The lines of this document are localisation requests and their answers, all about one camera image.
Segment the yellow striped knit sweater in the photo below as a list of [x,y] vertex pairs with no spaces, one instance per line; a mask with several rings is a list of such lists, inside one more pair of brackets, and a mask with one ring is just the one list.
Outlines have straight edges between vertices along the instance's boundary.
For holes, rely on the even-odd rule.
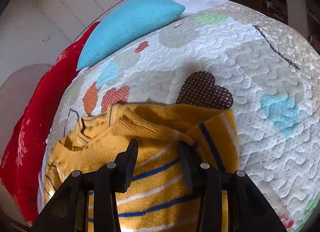
[[82,117],[48,159],[44,201],[73,170],[98,170],[125,151],[133,138],[138,141],[138,157],[132,182],[127,192],[116,195],[122,231],[195,231],[200,201],[185,182],[178,142],[194,146],[211,166],[236,171],[238,138],[231,110],[111,104],[98,116]]

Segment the long red pillow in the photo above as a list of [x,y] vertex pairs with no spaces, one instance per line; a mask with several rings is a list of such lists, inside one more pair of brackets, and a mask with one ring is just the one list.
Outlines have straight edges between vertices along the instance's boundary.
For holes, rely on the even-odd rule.
[[46,138],[63,93],[78,73],[76,67],[85,42],[97,26],[93,23],[78,41],[65,48],[40,79],[1,159],[1,181],[29,224],[39,215],[38,174]]

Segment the white bed headboard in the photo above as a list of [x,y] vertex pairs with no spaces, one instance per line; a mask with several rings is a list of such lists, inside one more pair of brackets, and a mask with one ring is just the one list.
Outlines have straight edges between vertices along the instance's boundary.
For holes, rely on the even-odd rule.
[[12,136],[14,126],[23,115],[42,76],[50,64],[32,64],[16,70],[1,86],[0,122],[1,154]]

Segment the heart patterned quilted bedspread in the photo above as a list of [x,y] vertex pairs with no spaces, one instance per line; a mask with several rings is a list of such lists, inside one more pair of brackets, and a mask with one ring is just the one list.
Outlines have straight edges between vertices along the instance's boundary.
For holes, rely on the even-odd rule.
[[78,120],[111,104],[187,104],[234,114],[239,164],[286,231],[319,203],[319,54],[291,27],[226,3],[150,32],[83,68],[64,92],[48,159]]

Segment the turquoise knit cushion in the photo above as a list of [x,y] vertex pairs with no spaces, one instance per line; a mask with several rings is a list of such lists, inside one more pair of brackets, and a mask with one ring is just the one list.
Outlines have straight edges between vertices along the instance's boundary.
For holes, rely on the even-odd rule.
[[92,31],[80,54],[77,71],[172,23],[184,11],[185,6],[172,0],[129,0],[123,3]]

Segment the white glossy wardrobe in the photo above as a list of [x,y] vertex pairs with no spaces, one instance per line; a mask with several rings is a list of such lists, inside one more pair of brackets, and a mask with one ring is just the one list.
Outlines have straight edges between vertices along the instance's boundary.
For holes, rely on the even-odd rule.
[[[1,81],[31,64],[53,64],[64,48],[124,0],[11,0],[1,14]],[[50,36],[47,43],[42,39]]]

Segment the white bed sheet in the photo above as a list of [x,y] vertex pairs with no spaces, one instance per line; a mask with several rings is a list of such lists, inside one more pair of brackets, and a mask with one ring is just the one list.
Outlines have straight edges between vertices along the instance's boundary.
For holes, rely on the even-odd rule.
[[200,11],[216,7],[218,5],[230,3],[229,0],[172,0],[185,7],[184,12],[180,18],[196,14]]

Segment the white wall socket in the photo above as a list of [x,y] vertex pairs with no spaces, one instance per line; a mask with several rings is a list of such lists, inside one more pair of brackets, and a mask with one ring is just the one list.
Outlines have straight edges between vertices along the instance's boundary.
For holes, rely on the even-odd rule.
[[47,43],[50,40],[50,36],[45,37],[42,39],[42,43]]

